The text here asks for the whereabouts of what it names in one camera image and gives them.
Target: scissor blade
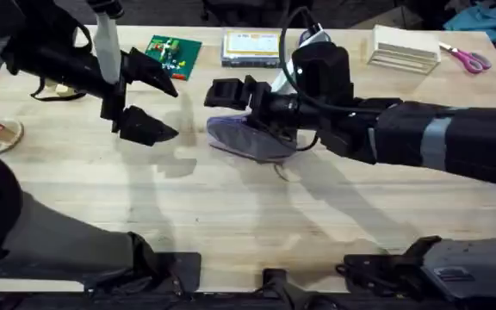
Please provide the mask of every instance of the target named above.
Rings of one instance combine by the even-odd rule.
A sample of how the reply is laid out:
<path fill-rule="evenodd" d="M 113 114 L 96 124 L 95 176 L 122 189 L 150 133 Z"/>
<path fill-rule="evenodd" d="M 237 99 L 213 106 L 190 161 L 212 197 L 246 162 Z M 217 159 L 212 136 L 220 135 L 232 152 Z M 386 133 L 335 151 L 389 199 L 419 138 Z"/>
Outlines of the scissor blade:
<path fill-rule="evenodd" d="M 443 42 L 439 42 L 439 46 L 444 49 L 444 50 L 447 50 L 447 51 L 451 51 L 453 49 L 452 46 L 450 46 L 449 44 L 445 44 Z"/>

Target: folded cloth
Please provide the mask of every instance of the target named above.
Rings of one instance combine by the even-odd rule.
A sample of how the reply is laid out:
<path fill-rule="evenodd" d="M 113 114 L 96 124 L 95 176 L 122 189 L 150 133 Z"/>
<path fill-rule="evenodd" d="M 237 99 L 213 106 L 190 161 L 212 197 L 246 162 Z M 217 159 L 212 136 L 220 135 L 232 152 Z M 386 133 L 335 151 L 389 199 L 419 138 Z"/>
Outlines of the folded cloth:
<path fill-rule="evenodd" d="M 209 145 L 260 162 L 283 161 L 295 153 L 296 141 L 283 141 L 246 124 L 246 115 L 210 117 Z"/>
<path fill-rule="evenodd" d="M 489 9 L 483 3 L 465 9 L 443 27 L 446 30 L 485 31 L 492 41 L 496 41 L 496 8 Z"/>

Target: scissors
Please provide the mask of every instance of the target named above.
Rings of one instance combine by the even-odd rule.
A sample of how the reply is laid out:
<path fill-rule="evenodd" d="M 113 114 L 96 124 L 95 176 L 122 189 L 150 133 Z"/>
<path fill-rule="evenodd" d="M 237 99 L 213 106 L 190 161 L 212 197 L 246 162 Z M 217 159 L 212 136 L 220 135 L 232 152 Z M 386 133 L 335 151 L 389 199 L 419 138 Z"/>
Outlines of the scissors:
<path fill-rule="evenodd" d="M 491 61 L 478 53 L 464 52 L 448 44 L 439 42 L 439 46 L 461 60 L 464 68 L 473 74 L 481 73 L 491 68 Z"/>

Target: wooden table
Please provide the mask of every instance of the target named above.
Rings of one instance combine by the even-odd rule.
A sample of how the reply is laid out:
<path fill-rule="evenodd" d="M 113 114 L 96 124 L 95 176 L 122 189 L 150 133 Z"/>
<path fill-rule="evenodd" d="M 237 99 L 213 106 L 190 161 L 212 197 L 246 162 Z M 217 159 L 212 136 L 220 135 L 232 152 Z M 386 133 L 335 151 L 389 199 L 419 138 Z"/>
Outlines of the wooden table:
<path fill-rule="evenodd" d="M 288 32 L 293 47 L 300 31 Z M 220 67 L 220 28 L 119 27 L 124 50 L 144 51 L 153 34 L 203 42 L 180 96 L 144 84 L 127 102 L 180 131 L 154 147 L 120 140 L 99 118 L 100 100 L 37 102 L 37 77 L 0 71 L 0 115 L 20 119 L 21 144 L 1 158 L 24 190 L 94 226 L 143 235 L 156 251 L 198 251 L 202 290 L 249 290 L 266 267 L 288 269 L 305 288 L 342 291 L 334 264 L 347 253 L 403 252 L 419 236 L 496 237 L 496 185 L 434 170 L 367 165 L 317 146 L 273 165 L 208 146 L 206 119 L 234 111 L 204 108 L 213 78 L 271 82 L 278 70 Z M 493 68 L 466 73 L 448 54 L 428 77 L 367 66 L 367 30 L 331 30 L 351 58 L 358 96 L 399 96 L 453 106 L 496 107 L 496 52 L 485 33 L 438 33 L 441 41 L 486 55 Z"/>

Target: pink scissors handle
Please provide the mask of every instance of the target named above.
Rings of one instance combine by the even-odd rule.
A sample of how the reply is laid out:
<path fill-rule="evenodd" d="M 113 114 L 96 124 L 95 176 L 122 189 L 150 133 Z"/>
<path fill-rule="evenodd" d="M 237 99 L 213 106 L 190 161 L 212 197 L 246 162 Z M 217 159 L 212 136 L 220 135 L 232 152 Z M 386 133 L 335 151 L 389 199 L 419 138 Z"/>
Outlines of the pink scissors handle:
<path fill-rule="evenodd" d="M 464 68 L 466 68 L 466 70 L 470 73 L 477 74 L 486 70 L 480 61 L 472 57 L 469 53 L 455 48 L 451 51 L 451 53 L 461 60 Z"/>
<path fill-rule="evenodd" d="M 491 68 L 493 66 L 491 64 L 491 62 L 489 61 L 489 59 L 487 59 L 485 56 L 481 56 L 480 54 L 474 53 L 474 52 L 468 53 L 468 55 L 470 55 L 470 57 L 478 60 L 478 62 L 480 62 L 481 66 L 483 67 L 483 70 L 488 70 L 489 68 Z"/>

